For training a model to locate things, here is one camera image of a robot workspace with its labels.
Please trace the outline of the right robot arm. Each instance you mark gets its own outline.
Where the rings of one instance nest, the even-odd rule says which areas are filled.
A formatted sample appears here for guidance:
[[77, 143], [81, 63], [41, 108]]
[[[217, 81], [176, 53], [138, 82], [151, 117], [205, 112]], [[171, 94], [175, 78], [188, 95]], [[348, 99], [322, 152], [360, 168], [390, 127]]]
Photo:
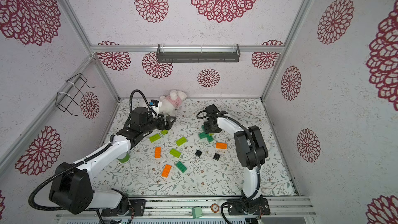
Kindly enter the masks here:
[[237, 158], [245, 168], [243, 201], [253, 201], [261, 196], [261, 167], [268, 158], [268, 150], [261, 130], [256, 125], [245, 127], [238, 120], [230, 117], [227, 112], [220, 111], [214, 104], [206, 107], [196, 115], [197, 119], [205, 119], [205, 133], [226, 131], [234, 137]]

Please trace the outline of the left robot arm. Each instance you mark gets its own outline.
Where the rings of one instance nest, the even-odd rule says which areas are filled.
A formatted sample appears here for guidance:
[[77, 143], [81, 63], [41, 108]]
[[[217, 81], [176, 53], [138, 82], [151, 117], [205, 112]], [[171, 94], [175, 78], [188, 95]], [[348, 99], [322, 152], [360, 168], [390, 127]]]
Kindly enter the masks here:
[[128, 161], [129, 150], [154, 130], [170, 130], [176, 119], [157, 114], [152, 107], [137, 107], [107, 144], [74, 163], [61, 163], [54, 176], [30, 194], [29, 206], [40, 211], [66, 210], [75, 215], [106, 208], [117, 215], [126, 214], [131, 208], [129, 196], [119, 190], [94, 189], [94, 178], [114, 160]]

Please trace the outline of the orange lego brick right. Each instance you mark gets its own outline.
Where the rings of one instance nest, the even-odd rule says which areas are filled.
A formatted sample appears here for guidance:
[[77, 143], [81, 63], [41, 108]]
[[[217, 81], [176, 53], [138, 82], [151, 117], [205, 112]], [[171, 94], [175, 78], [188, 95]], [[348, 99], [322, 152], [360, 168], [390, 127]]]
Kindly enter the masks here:
[[227, 149], [228, 145], [226, 143], [217, 142], [216, 143], [216, 148], [217, 149]]

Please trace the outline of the orange lego brick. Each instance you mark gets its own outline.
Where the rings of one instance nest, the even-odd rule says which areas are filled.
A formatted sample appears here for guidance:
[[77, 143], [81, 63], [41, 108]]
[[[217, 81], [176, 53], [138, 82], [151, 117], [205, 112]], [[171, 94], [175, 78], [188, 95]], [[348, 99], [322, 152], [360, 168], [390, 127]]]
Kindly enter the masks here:
[[216, 148], [217, 149], [227, 149], [228, 145], [226, 143], [217, 142], [216, 143]]
[[168, 178], [169, 174], [171, 172], [171, 169], [172, 169], [172, 166], [170, 164], [166, 164], [164, 169], [163, 169], [163, 171], [162, 171], [161, 176], [164, 177], [164, 178]]
[[156, 147], [155, 152], [154, 152], [154, 158], [155, 159], [160, 159], [161, 158], [161, 153], [162, 153], [162, 148], [161, 147]]

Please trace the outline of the orange lego brick left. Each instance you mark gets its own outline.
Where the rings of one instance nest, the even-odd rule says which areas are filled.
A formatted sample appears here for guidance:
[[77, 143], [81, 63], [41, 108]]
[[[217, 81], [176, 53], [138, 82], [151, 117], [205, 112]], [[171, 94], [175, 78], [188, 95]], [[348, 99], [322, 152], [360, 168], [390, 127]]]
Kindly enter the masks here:
[[161, 158], [161, 153], [162, 153], [162, 148], [161, 147], [156, 147], [155, 152], [154, 152], [154, 158], [155, 159], [160, 159]]

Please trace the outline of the black lego block left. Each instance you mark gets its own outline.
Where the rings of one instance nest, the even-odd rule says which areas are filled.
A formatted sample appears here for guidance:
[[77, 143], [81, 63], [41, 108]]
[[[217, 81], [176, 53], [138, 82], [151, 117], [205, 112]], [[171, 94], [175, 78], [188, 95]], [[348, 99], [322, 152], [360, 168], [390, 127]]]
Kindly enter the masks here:
[[197, 151], [195, 152], [195, 155], [196, 155], [197, 157], [200, 157], [200, 156], [202, 155], [202, 151], [197, 150]]

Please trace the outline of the black lego block right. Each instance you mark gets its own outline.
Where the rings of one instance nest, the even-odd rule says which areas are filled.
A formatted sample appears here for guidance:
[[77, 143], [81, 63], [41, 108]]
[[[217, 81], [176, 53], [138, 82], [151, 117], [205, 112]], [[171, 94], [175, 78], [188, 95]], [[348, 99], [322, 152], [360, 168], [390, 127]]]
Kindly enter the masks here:
[[220, 159], [220, 155], [219, 155], [218, 153], [216, 153], [216, 154], [214, 155], [214, 160], [218, 161], [219, 159]]

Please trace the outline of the dark green lego brick bottom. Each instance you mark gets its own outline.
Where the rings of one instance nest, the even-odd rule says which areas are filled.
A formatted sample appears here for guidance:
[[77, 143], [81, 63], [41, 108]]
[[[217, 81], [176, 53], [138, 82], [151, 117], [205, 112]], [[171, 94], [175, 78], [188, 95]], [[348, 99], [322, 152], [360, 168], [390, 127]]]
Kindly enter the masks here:
[[176, 167], [181, 173], [185, 173], [187, 171], [187, 167], [181, 161], [176, 163]]

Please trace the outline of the orange lego brick bottom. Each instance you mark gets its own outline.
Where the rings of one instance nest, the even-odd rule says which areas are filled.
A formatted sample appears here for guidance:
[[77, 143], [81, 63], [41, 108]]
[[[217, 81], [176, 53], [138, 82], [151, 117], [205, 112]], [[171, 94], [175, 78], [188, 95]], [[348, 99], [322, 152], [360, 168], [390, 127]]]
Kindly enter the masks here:
[[164, 178], [168, 178], [169, 174], [171, 172], [171, 169], [172, 169], [172, 166], [170, 164], [166, 164], [164, 169], [163, 169], [163, 171], [162, 171], [161, 176], [164, 177]]

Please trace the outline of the green tape roll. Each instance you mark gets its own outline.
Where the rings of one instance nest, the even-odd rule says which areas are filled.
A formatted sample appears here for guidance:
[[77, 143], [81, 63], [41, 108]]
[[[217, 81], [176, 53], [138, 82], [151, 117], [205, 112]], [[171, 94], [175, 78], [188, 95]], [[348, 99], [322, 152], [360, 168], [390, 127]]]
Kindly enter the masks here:
[[130, 154], [129, 154], [128, 152], [125, 152], [125, 153], [123, 153], [122, 155], [120, 155], [120, 156], [117, 157], [117, 160], [118, 160], [120, 163], [126, 163], [126, 162], [129, 161], [129, 159], [130, 159]]

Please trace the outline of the round orange sticker disc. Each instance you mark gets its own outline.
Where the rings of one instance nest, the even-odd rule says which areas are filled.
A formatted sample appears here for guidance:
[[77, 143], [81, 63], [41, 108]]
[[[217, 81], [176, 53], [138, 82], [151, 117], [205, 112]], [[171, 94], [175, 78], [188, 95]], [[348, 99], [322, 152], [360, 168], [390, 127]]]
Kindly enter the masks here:
[[217, 205], [217, 204], [212, 204], [211, 205], [211, 211], [213, 212], [213, 213], [217, 213], [217, 212], [219, 212], [219, 205]]

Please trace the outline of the dark wall shelf rack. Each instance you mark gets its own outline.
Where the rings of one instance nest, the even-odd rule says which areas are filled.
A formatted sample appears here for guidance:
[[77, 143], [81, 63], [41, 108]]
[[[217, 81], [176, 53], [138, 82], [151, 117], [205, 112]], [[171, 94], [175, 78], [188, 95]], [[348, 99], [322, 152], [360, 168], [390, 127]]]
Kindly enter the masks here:
[[177, 48], [176, 51], [167, 51], [158, 45], [156, 58], [159, 63], [237, 63], [240, 59], [239, 45], [226, 48], [225, 51], [216, 51], [215, 48], [200, 47], [197, 52], [185, 51]]

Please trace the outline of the green box on rail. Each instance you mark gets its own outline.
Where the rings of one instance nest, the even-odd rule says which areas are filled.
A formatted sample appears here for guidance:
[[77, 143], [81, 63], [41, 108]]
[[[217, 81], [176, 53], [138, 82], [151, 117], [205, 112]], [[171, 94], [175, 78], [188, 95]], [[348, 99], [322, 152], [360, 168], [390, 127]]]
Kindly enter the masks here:
[[202, 208], [197, 206], [192, 208], [192, 217], [193, 219], [201, 218], [203, 216]]

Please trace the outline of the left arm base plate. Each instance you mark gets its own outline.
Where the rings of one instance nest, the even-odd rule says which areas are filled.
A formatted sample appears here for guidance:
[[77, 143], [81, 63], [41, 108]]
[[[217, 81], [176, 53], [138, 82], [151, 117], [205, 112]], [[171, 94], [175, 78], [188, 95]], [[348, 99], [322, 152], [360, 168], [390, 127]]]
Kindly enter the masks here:
[[145, 206], [145, 199], [128, 199], [122, 200], [116, 208], [105, 208], [101, 215], [105, 217], [122, 217], [122, 216], [143, 216]]

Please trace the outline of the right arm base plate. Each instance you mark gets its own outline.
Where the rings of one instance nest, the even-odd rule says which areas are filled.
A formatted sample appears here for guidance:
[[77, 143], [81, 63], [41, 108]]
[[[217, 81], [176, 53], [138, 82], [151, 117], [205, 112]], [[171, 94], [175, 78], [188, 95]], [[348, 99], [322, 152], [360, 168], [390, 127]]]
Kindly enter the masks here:
[[229, 199], [228, 213], [231, 216], [238, 215], [270, 215], [271, 210], [266, 198], [258, 197], [254, 200], [249, 200], [244, 203], [236, 203], [237, 199]]

